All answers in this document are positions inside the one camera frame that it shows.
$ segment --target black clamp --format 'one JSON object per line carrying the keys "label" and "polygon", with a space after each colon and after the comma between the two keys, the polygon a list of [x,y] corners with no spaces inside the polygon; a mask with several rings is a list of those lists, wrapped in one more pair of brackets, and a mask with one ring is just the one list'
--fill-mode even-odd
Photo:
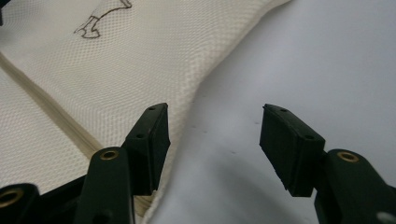
{"label": "black clamp", "polygon": [[170,146],[167,107],[146,109],[121,147],[92,156],[85,176],[43,195],[33,184],[0,189],[0,222],[134,223],[134,195],[151,195],[160,184]]}
{"label": "black clamp", "polygon": [[323,150],[325,140],[289,110],[265,105],[260,146],[293,197],[318,191],[321,224],[394,224],[396,189],[358,153]]}

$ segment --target screw hole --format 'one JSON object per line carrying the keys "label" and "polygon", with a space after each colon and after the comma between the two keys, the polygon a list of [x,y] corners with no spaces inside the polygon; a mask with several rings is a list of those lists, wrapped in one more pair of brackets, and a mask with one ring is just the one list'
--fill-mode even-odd
{"label": "screw hole", "polygon": [[119,156],[119,152],[116,150],[109,150],[100,155],[100,159],[103,161],[110,161]]}
{"label": "screw hole", "polygon": [[349,162],[359,161],[359,158],[357,156],[353,155],[352,153],[345,152],[345,151],[338,152],[337,156],[344,161],[349,161]]}
{"label": "screw hole", "polygon": [[7,207],[17,202],[23,195],[22,189],[9,189],[0,194],[0,208]]}

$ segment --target white fabric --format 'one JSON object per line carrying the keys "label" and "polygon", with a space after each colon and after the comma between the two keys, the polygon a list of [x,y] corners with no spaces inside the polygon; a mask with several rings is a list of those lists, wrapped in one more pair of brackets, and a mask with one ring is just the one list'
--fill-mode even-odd
{"label": "white fabric", "polygon": [[146,107],[169,104],[172,146],[145,222],[199,84],[265,12],[287,1],[14,0],[0,50],[103,147],[119,146]]}
{"label": "white fabric", "polygon": [[88,159],[2,70],[0,90],[0,188],[30,182],[47,192],[86,174]]}

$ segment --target woven fabric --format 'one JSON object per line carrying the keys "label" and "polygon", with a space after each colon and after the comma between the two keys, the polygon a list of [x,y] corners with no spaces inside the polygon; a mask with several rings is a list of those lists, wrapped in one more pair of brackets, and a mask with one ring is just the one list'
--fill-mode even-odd
{"label": "woven fabric", "polygon": [[0,50],[103,147],[120,146],[148,106],[169,104],[172,146],[146,222],[199,84],[265,12],[287,1],[15,0]]}
{"label": "woven fabric", "polygon": [[29,182],[44,193],[86,174],[87,158],[2,70],[0,90],[0,188]]}

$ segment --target white surface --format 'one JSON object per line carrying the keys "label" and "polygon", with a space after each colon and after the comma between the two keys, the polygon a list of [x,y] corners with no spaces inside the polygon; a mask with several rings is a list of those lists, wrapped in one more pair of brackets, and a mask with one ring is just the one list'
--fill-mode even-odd
{"label": "white surface", "polygon": [[265,16],[202,84],[152,223],[318,223],[259,147],[284,106],[395,186],[396,1],[295,0]]}
{"label": "white surface", "polygon": [[[148,106],[169,104],[172,146],[146,222],[162,196],[199,84],[262,15],[287,1],[131,0],[127,7],[120,0],[103,0],[90,19],[87,12],[96,0],[89,7],[65,9],[62,0],[49,5],[45,0],[32,5],[19,1],[5,10],[0,50],[23,72],[21,77],[49,96],[41,98],[55,101],[62,108],[58,110],[91,134],[87,142],[119,146]],[[80,26],[84,15],[87,23]],[[38,27],[27,25],[32,21]]]}

